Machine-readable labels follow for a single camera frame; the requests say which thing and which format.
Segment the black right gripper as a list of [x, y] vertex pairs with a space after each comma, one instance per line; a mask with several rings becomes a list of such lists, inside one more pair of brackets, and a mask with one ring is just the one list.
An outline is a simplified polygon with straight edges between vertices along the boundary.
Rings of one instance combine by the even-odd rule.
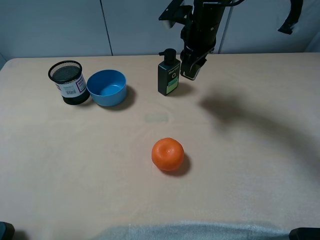
[[184, 42], [180, 54], [181, 65], [190, 68], [194, 65], [195, 75], [198, 75], [205, 58], [216, 45], [216, 36], [222, 20], [225, 4], [194, 4], [191, 12], [186, 15], [186, 23], [181, 30], [180, 37]]

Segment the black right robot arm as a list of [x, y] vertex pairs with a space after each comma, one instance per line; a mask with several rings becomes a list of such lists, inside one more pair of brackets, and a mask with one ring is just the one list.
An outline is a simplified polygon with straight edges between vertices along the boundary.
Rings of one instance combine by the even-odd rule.
[[213, 52], [216, 46], [217, 32], [227, 7], [235, 7], [241, 0], [195, 0], [193, 9], [186, 15], [186, 24], [180, 37], [184, 42], [180, 54], [180, 74], [195, 80], [206, 56]]

